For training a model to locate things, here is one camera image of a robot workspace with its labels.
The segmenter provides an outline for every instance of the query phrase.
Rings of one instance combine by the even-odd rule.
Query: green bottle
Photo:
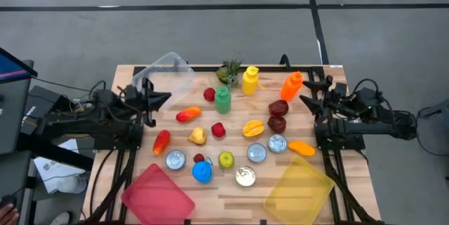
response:
[[[215,110],[220,114],[231,111],[231,92],[228,87],[220,86],[215,92]]]

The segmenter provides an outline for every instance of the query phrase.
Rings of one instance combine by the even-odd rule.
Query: monitor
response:
[[[35,76],[37,76],[36,71],[0,48],[0,83],[30,79]]]

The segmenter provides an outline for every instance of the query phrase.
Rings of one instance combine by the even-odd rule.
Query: metal can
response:
[[[173,170],[181,169],[185,164],[185,155],[180,150],[172,150],[166,156],[166,165]]]
[[[260,163],[263,162],[266,157],[267,150],[265,149],[265,146],[255,143],[248,147],[248,158],[251,162]]]
[[[268,139],[267,146],[274,153],[283,153],[287,149],[287,139],[283,135],[272,135]]]
[[[236,181],[241,186],[251,186],[255,182],[255,171],[249,166],[242,166],[236,171]]]

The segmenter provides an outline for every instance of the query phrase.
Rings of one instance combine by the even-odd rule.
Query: blue cup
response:
[[[213,178],[212,166],[213,164],[210,158],[207,158],[206,161],[196,163],[192,169],[194,178],[200,183],[209,183]]]

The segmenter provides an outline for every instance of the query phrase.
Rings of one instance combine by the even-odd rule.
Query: red plastic tray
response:
[[[121,200],[142,224],[183,224],[195,203],[157,164],[150,165]]]

